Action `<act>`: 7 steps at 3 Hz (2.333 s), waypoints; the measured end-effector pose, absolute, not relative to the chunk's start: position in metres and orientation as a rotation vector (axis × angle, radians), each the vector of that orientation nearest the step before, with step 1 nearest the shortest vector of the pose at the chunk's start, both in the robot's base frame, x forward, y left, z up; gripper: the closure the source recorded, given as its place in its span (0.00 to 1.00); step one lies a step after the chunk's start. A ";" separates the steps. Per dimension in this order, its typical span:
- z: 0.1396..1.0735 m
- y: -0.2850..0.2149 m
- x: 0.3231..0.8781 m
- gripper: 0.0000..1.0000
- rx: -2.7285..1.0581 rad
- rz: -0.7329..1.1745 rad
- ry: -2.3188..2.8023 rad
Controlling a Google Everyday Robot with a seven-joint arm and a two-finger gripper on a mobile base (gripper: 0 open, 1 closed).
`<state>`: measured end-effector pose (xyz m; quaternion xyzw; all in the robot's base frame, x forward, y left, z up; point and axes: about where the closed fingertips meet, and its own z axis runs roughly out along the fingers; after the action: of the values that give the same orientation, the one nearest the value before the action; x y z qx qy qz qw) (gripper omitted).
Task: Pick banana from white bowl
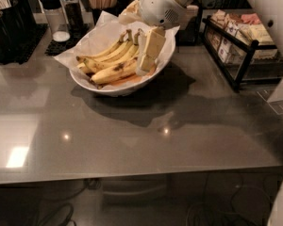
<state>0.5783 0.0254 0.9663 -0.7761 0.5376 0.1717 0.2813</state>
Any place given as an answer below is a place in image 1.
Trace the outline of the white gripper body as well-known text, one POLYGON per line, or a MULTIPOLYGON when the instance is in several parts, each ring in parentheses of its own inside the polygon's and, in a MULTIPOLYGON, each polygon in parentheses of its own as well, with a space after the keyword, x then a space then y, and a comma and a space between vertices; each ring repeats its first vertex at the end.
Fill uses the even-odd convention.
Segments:
POLYGON ((140 0, 141 18, 149 25, 171 28, 183 25, 191 0, 140 0))

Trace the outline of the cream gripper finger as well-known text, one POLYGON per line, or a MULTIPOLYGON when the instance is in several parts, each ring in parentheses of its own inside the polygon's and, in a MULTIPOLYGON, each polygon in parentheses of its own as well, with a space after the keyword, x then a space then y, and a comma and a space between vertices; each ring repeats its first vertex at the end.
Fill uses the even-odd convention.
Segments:
POLYGON ((136 74, 144 76, 148 74, 162 50, 165 38, 165 30, 161 26, 152 27, 147 32, 140 29, 140 48, 137 60, 136 74))
POLYGON ((118 16, 120 24, 132 24, 140 22, 142 17, 140 15, 140 0, 131 2, 118 16))

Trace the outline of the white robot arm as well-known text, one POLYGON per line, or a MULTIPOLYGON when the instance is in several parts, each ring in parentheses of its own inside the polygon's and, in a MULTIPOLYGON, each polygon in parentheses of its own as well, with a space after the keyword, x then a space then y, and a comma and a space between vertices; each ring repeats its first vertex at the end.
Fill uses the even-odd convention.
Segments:
MULTIPOLYGON (((148 25, 175 27, 188 17, 186 6, 193 0, 134 0, 120 14, 119 22, 137 21, 148 25)), ((247 0, 253 13, 242 19, 262 24, 283 56, 283 0, 247 0)), ((275 198, 267 226, 283 226, 283 183, 275 198)))

